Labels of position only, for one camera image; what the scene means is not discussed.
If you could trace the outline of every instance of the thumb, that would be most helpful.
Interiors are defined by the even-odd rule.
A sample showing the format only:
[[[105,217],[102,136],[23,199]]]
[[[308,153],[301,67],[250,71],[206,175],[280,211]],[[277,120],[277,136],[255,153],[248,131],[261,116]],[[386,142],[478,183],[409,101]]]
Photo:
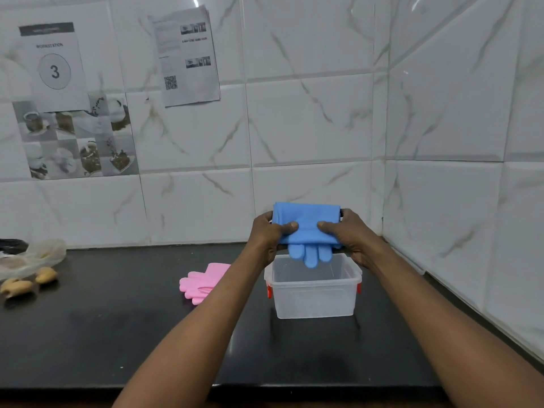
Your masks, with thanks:
[[[324,233],[336,234],[337,223],[332,222],[317,222],[317,229]]]
[[[299,228],[299,224],[296,222],[289,222],[285,225],[281,225],[280,232],[283,235],[290,235]]]

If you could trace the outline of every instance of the forearm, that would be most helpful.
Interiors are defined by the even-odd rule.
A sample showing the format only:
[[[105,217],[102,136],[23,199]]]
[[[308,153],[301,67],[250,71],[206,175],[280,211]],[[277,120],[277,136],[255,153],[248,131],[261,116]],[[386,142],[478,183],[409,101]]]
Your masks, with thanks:
[[[208,297],[161,341],[115,402],[115,408],[196,407],[213,384],[232,331],[261,272],[244,250]]]
[[[393,250],[375,263],[456,406],[544,406],[544,377],[522,357],[455,308]]]

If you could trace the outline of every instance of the paper sign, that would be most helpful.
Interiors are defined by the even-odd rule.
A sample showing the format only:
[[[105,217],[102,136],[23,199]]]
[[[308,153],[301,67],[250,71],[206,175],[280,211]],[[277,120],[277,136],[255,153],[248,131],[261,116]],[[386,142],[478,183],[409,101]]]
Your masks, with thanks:
[[[19,31],[37,110],[90,111],[73,23],[27,25]]]
[[[163,77],[165,106],[220,100],[212,29],[205,6],[148,19]]]

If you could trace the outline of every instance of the photo grid poster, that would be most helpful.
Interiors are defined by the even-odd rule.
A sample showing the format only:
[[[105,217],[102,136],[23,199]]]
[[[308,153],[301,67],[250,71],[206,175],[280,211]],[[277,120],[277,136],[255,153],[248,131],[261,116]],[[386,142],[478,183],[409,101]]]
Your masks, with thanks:
[[[138,174],[126,99],[89,99],[91,111],[43,113],[32,101],[13,103],[32,178]]]

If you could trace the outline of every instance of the human hand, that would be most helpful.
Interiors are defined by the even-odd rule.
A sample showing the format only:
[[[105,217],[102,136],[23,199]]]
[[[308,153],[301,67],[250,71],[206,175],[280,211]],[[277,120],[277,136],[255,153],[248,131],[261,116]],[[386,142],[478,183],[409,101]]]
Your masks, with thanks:
[[[379,255],[388,249],[387,244],[365,225],[357,213],[351,209],[342,209],[341,212],[342,221],[318,222],[317,228],[334,235],[355,263],[374,271]]]
[[[299,224],[296,222],[278,225],[270,223],[271,220],[272,211],[263,213],[253,220],[251,234],[244,249],[257,255],[262,268],[272,263],[278,250],[287,248],[286,246],[278,246],[280,238],[283,235],[290,235],[299,228]]]

